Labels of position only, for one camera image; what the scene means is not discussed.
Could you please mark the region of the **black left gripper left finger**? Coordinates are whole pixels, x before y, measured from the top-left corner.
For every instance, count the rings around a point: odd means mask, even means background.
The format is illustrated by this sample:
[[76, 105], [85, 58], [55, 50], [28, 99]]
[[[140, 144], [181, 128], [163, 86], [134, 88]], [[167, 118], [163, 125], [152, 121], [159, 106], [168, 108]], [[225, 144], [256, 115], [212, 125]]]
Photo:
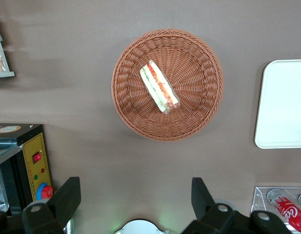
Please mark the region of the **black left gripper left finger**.
[[35, 202], [23, 210], [25, 233], [63, 234], [80, 202], [80, 178], [70, 177], [47, 202]]

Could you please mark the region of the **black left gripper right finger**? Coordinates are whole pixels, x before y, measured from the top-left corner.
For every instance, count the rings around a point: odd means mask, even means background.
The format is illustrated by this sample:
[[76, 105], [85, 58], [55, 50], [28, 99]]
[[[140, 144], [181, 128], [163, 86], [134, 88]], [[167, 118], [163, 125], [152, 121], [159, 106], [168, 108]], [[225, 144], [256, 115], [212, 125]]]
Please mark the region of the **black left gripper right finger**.
[[202, 178], [192, 178], [191, 204], [196, 215], [184, 234], [249, 234], [249, 218], [224, 203], [216, 203]]

